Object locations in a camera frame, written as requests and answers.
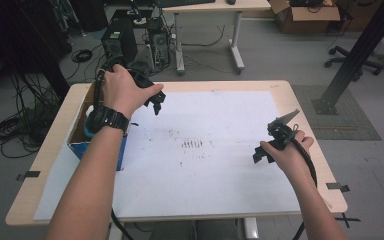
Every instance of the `chair wheel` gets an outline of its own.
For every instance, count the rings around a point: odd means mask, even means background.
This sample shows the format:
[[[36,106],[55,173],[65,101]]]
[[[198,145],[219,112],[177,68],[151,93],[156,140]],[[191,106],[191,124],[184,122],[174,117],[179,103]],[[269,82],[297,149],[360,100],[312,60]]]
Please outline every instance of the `chair wheel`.
[[[336,49],[335,48],[331,48],[330,50],[329,50],[329,55],[333,55],[333,54],[335,54],[336,53]]]
[[[331,67],[332,66],[332,62],[329,60],[329,61],[327,61],[327,62],[325,62],[325,67],[326,68],[329,68],[329,67]]]
[[[377,76],[380,74],[380,72],[382,72],[382,69],[376,69],[374,72],[373,72],[373,75]]]

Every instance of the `black metal pole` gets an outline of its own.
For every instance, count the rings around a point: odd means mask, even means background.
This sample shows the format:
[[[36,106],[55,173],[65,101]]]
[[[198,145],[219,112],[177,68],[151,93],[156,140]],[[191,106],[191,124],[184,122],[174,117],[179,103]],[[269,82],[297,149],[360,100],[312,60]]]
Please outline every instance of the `black metal pole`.
[[[361,33],[354,47],[339,68],[320,99],[313,100],[317,114],[337,114],[335,104],[353,80],[358,69],[384,37],[384,1]]]

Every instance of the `forearm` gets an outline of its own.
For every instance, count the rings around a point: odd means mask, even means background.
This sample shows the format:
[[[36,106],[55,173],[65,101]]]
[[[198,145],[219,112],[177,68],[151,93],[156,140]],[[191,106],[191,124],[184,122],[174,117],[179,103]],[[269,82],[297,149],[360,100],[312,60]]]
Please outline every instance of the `forearm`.
[[[47,239],[105,236],[122,137],[122,130],[110,127],[95,134],[58,204]]]
[[[347,239],[310,176],[288,177],[301,208],[308,239]]]

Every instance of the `hand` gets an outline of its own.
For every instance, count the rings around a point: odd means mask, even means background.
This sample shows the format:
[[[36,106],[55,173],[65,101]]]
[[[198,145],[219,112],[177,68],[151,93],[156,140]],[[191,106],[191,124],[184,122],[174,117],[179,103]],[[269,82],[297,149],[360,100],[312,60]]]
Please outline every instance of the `hand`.
[[[301,130],[298,130],[295,139],[302,145],[307,153],[311,145],[314,143],[314,139],[311,137],[305,137],[305,133]],[[287,177],[297,175],[310,176],[310,170],[308,169],[307,164],[305,163],[304,158],[298,149],[292,144],[289,143],[283,151],[279,151],[268,142],[261,141],[261,147],[270,154],[280,169],[286,174]]]
[[[113,66],[114,72],[105,72],[104,106],[112,108],[131,119],[136,109],[142,106],[148,98],[159,93],[163,89],[162,84],[156,84],[149,88],[136,86],[130,73],[121,65]]]

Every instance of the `wristwatch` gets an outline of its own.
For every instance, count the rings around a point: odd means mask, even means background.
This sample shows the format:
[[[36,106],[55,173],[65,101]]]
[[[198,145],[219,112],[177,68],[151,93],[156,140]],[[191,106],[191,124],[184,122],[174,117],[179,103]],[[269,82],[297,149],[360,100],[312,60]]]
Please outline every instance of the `wristwatch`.
[[[124,134],[127,132],[129,126],[129,119],[127,119],[121,112],[114,109],[99,106],[98,109],[93,110],[89,117],[86,119],[86,128],[93,134],[97,133],[103,126],[109,126],[123,130]]]

